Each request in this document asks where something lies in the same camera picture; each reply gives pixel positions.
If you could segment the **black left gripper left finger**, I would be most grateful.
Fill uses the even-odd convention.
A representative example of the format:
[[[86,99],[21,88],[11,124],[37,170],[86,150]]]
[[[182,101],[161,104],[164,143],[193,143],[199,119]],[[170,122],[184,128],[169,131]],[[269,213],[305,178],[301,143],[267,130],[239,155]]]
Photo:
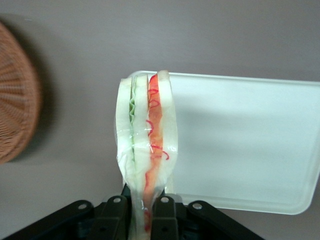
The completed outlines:
[[[98,206],[75,201],[5,237],[6,240],[126,240],[131,217],[127,185]]]

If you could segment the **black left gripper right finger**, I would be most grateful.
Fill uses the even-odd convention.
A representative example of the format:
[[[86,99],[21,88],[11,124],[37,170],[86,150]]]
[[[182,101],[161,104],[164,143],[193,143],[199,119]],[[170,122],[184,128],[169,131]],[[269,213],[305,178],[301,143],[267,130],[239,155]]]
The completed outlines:
[[[152,240],[262,240],[244,225],[203,200],[187,205],[162,194],[153,204]]]

